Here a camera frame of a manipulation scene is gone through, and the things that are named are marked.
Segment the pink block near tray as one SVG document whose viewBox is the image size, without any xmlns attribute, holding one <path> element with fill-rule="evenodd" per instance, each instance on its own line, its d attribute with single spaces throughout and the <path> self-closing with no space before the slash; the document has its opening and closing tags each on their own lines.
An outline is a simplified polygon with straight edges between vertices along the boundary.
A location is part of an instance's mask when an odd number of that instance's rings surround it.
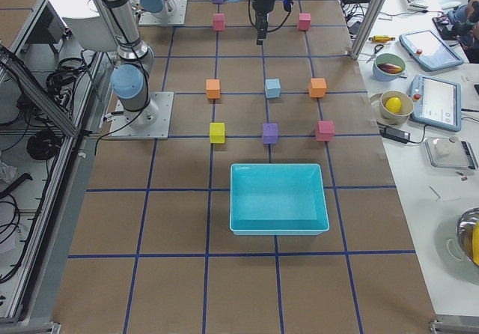
<svg viewBox="0 0 479 334">
<path fill-rule="evenodd" d="M 329 142 L 335 135 L 333 121 L 318 121 L 315 127 L 315 139 L 319 142 Z"/>
</svg>

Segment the yellow foam block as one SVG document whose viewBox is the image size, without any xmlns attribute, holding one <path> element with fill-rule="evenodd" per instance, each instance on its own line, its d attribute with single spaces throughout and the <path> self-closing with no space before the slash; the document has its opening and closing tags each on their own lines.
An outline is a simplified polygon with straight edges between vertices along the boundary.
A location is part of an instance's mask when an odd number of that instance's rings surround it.
<svg viewBox="0 0 479 334">
<path fill-rule="evenodd" d="M 225 123 L 212 122 L 209 128 L 209 137 L 212 144 L 225 143 Z"/>
</svg>

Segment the scissors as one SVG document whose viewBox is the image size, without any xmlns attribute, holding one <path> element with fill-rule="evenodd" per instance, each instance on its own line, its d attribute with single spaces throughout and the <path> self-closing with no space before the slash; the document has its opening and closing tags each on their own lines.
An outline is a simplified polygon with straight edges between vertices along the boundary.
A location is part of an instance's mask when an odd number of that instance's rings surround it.
<svg viewBox="0 0 479 334">
<path fill-rule="evenodd" d="M 375 47 L 373 48 L 373 54 L 369 57 L 367 63 L 374 61 L 383 48 L 384 45 L 382 43 L 375 45 Z"/>
</svg>

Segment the orange block right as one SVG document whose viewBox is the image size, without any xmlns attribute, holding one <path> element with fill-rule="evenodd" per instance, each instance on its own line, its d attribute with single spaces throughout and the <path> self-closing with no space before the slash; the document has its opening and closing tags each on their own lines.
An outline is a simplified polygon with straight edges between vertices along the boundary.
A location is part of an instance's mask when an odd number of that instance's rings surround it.
<svg viewBox="0 0 479 334">
<path fill-rule="evenodd" d="M 322 98 L 326 95 L 327 84 L 324 78 L 310 78 L 308 94 L 311 98 Z"/>
</svg>

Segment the cream bowl with lemon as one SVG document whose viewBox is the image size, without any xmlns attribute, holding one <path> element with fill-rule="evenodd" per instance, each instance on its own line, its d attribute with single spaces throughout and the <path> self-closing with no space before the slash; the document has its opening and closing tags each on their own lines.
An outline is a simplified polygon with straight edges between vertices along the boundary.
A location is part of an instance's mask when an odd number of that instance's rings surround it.
<svg viewBox="0 0 479 334">
<path fill-rule="evenodd" d="M 386 91 L 379 96 L 379 119 L 384 124 L 402 124 L 409 119 L 414 104 L 400 91 Z"/>
</svg>

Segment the orange block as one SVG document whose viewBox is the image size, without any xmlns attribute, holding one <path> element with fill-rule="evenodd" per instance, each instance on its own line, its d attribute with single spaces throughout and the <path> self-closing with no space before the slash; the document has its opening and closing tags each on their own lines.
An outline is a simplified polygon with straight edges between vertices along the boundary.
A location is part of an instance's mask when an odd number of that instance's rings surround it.
<svg viewBox="0 0 479 334">
<path fill-rule="evenodd" d="M 221 97 L 221 85 L 219 79 L 207 79 L 205 93 L 208 99 L 214 100 Z"/>
<path fill-rule="evenodd" d="M 322 98 L 326 95 L 327 84 L 324 78 L 310 78 L 308 94 L 311 98 Z"/>
</svg>

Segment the lower teach pendant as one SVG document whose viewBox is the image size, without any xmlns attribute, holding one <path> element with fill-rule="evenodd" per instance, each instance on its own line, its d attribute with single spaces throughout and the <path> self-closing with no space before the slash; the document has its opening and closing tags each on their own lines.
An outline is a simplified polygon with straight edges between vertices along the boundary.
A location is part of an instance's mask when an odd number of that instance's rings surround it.
<svg viewBox="0 0 479 334">
<path fill-rule="evenodd" d="M 462 129 L 461 86 L 432 76 L 416 75 L 409 87 L 411 121 L 457 133 Z"/>
</svg>

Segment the teach pendant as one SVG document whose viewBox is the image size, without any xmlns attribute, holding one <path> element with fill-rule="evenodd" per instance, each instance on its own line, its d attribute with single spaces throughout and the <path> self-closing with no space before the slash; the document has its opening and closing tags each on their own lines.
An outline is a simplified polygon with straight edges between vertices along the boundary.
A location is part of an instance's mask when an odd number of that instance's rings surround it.
<svg viewBox="0 0 479 334">
<path fill-rule="evenodd" d="M 462 129 L 461 86 L 432 76 L 416 75 L 409 87 L 411 121 L 457 133 Z"/>
<path fill-rule="evenodd" d="M 399 36 L 399 40 L 411 57 L 427 71 L 443 70 L 463 64 L 461 57 L 431 30 L 404 33 Z"/>
</svg>

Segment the green bowl with fruit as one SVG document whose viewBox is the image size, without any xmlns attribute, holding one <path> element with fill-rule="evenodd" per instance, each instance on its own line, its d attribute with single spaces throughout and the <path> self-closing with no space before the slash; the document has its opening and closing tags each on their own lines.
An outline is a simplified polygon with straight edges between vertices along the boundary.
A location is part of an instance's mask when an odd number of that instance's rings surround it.
<svg viewBox="0 0 479 334">
<path fill-rule="evenodd" d="M 390 82 L 398 78 L 406 69 L 405 61 L 398 55 L 384 53 L 373 61 L 373 77 L 381 82 Z"/>
</svg>

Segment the pink block far right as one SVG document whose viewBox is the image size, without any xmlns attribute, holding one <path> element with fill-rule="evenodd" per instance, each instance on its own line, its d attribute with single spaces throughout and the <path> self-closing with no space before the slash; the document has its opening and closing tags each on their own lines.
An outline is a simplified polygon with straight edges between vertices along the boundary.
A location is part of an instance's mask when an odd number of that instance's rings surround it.
<svg viewBox="0 0 479 334">
<path fill-rule="evenodd" d="M 311 14 L 300 13 L 298 22 L 297 22 L 297 29 L 299 31 L 308 31 L 310 27 L 311 27 Z"/>
</svg>

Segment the yellow lemon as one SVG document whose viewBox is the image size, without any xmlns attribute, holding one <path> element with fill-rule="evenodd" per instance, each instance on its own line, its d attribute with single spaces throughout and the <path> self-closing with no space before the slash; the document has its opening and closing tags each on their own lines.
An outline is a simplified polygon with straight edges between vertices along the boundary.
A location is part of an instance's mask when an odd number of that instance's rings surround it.
<svg viewBox="0 0 479 334">
<path fill-rule="evenodd" d="M 398 114 L 401 110 L 402 107 L 402 101 L 399 97 L 389 97 L 385 104 L 384 107 L 393 114 Z"/>
</svg>

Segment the upper teach pendant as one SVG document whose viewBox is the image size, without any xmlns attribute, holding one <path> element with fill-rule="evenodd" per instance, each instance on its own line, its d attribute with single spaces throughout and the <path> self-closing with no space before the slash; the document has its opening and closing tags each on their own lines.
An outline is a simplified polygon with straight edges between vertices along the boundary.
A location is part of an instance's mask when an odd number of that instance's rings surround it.
<svg viewBox="0 0 479 334">
<path fill-rule="evenodd" d="M 427 71 L 443 70 L 463 64 L 461 57 L 431 30 L 404 33 L 399 36 L 399 40 L 411 57 Z"/>
</svg>

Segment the steel bowl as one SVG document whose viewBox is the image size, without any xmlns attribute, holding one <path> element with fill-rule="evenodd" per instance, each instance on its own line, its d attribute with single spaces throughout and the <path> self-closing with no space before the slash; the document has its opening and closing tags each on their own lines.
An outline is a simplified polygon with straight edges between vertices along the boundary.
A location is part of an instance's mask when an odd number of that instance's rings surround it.
<svg viewBox="0 0 479 334">
<path fill-rule="evenodd" d="M 478 268 L 478 208 L 474 207 L 460 215 L 455 237 L 446 241 L 446 249 L 452 258 L 467 261 Z"/>
</svg>

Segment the light blue foam block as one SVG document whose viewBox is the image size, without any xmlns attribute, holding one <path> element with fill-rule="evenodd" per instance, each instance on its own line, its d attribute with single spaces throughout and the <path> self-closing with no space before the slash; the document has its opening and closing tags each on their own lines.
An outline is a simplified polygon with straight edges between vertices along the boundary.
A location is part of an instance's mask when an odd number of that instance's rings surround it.
<svg viewBox="0 0 479 334">
<path fill-rule="evenodd" d="M 265 79 L 264 90 L 266 98 L 278 98 L 281 94 L 280 79 Z"/>
</svg>

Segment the black power adapter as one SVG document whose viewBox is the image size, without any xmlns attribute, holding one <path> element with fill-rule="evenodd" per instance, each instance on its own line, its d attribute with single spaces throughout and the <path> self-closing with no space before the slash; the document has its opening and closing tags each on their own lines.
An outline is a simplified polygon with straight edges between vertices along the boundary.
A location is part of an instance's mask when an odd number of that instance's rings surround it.
<svg viewBox="0 0 479 334">
<path fill-rule="evenodd" d="M 383 126 L 379 128 L 379 133 L 385 139 L 390 139 L 403 144 L 410 143 L 410 133 L 397 128 Z"/>
</svg>

